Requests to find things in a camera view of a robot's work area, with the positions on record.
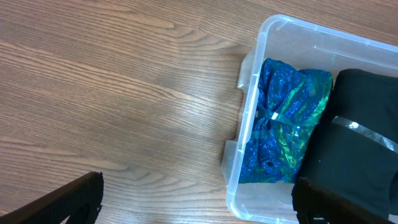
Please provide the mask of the blue green sequin cloth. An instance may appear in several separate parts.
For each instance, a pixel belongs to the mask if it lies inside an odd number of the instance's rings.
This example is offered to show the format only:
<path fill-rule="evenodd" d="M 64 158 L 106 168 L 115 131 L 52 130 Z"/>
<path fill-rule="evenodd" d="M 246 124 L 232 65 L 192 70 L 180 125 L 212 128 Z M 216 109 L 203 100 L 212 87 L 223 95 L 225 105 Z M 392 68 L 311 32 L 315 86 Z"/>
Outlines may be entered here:
<path fill-rule="evenodd" d="M 265 60 L 239 183 L 295 182 L 332 87 L 328 71 L 296 70 L 280 60 Z"/>

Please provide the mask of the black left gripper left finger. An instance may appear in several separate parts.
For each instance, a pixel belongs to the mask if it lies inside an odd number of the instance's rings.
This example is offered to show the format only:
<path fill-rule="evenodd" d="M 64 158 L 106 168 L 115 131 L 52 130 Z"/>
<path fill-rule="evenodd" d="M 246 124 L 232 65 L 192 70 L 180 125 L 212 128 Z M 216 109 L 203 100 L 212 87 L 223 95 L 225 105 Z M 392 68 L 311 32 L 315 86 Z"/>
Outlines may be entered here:
<path fill-rule="evenodd" d="M 1 224 L 94 224 L 102 208 L 103 174 L 89 172 L 1 216 Z"/>

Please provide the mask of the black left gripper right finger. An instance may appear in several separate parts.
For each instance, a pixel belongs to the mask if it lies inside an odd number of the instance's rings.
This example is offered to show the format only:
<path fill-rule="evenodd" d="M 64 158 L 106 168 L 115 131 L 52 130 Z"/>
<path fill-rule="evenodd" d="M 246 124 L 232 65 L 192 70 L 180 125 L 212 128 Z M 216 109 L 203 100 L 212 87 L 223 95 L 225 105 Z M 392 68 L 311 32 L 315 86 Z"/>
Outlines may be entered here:
<path fill-rule="evenodd" d="M 322 218 L 324 223 L 331 224 L 392 224 L 388 219 L 375 215 L 303 177 L 296 180 L 292 202 L 300 224 L 319 223 L 317 217 Z"/>

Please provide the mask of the black banded cloth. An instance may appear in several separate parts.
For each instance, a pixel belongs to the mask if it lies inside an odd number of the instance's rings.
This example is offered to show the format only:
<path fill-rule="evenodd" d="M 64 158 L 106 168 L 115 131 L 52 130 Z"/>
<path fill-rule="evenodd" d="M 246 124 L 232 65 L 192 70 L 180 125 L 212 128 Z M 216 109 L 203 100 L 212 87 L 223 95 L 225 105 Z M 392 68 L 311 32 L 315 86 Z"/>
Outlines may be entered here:
<path fill-rule="evenodd" d="M 397 215 L 397 78 L 342 70 L 299 175 L 380 217 Z"/>

